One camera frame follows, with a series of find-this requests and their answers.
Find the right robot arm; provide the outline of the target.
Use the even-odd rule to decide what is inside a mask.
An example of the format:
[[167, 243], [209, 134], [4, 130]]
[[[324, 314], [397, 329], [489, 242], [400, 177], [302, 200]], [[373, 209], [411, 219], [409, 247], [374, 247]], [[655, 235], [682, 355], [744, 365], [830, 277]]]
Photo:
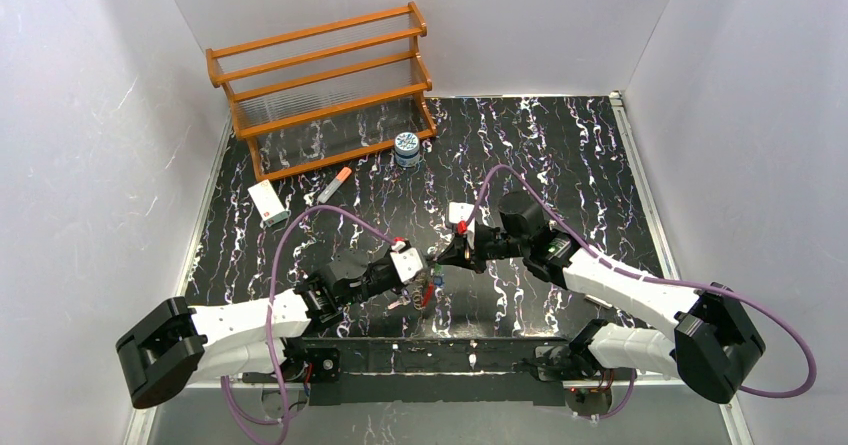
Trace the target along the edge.
[[489, 262], [521, 259], [539, 280], [600, 299], [644, 322], [642, 328], [593, 319], [566, 347], [542, 352], [532, 365], [564, 379], [627, 368], [682, 380], [701, 397], [727, 404], [764, 355], [766, 345], [743, 305], [725, 288], [709, 290], [658, 284], [551, 225], [542, 206], [525, 192], [501, 198], [501, 226], [472, 217], [472, 205], [452, 202], [453, 237], [436, 258], [443, 266], [476, 273]]

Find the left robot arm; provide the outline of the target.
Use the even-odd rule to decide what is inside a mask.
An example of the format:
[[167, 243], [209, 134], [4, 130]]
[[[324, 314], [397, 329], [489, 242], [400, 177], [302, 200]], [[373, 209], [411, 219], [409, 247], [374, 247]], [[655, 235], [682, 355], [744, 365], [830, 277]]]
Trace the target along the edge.
[[270, 373], [291, 357], [286, 341], [335, 326], [349, 305], [400, 293], [433, 264], [415, 248], [375, 260], [346, 250], [270, 299], [192, 307], [168, 298], [117, 340], [131, 404], [148, 409], [197, 381]]

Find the red handled keyring with keys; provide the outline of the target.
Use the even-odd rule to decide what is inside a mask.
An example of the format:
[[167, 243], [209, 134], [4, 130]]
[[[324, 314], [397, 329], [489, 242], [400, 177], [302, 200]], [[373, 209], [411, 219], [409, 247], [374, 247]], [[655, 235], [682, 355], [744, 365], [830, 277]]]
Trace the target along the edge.
[[398, 298], [391, 302], [387, 308], [389, 310], [394, 310], [396, 308], [411, 305], [415, 310], [423, 311], [427, 308], [430, 301], [435, 296], [435, 291], [437, 288], [441, 288], [444, 283], [444, 275], [441, 277], [434, 277], [431, 273], [421, 273], [430, 275], [433, 278], [434, 287], [428, 290], [426, 293], [402, 293], [398, 295]]

